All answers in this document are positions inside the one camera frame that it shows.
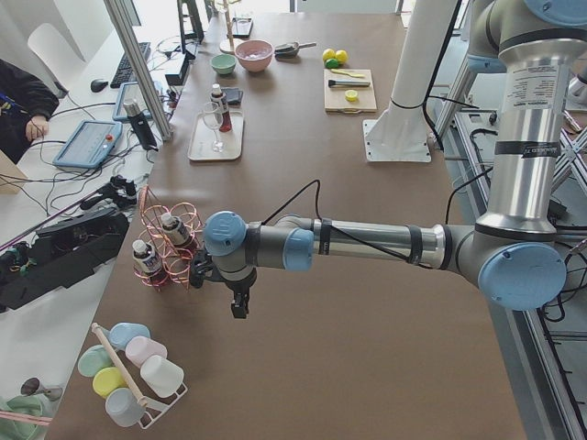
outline blue cup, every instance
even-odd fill
[[[146,325],[135,323],[118,323],[110,329],[108,340],[114,348],[124,350],[133,337],[145,336],[150,338],[150,331]]]

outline light blue joint cap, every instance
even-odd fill
[[[517,243],[494,253],[479,272],[479,289],[492,302],[532,310],[554,299],[567,269],[559,252],[544,243]]]
[[[283,267],[286,270],[309,270],[312,267],[314,233],[300,227],[293,229],[283,246]]]
[[[473,73],[505,73],[505,64],[498,58],[467,54],[467,64]]]
[[[587,25],[587,0],[524,0],[532,14],[565,28]]]
[[[224,257],[237,250],[247,234],[247,224],[232,211],[212,214],[204,226],[204,246],[213,257]]]

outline wooden stick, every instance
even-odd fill
[[[106,353],[108,354],[108,356],[110,356],[112,363],[115,365],[115,367],[117,369],[120,370],[120,374],[122,375],[122,378],[125,380],[128,387],[132,391],[133,395],[135,396],[135,399],[137,399],[137,403],[140,406],[147,406],[147,398],[143,395],[143,393],[140,390],[140,388],[138,387],[137,383],[132,379],[132,376],[130,376],[130,373],[128,372],[127,368],[124,366],[124,364],[120,360],[120,357],[118,357],[118,355],[116,354],[116,351],[110,345],[110,341],[108,341],[108,338],[105,336],[104,332],[102,331],[102,327],[98,323],[92,323],[91,328],[92,328],[92,332],[100,340],[100,343],[102,344],[102,346],[106,350]]]
[[[53,420],[51,417],[41,417],[10,411],[0,411],[0,419],[22,422],[23,424],[38,424],[40,426],[49,426],[49,423]]]

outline smartphone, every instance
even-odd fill
[[[232,19],[232,35],[235,39],[247,39],[250,36],[252,27],[252,18],[234,17]]]

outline yellow cup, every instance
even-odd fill
[[[126,387],[125,380],[122,379],[120,370],[116,367],[103,368],[97,372],[92,382],[92,387],[97,395],[103,399],[116,390],[117,388]]]

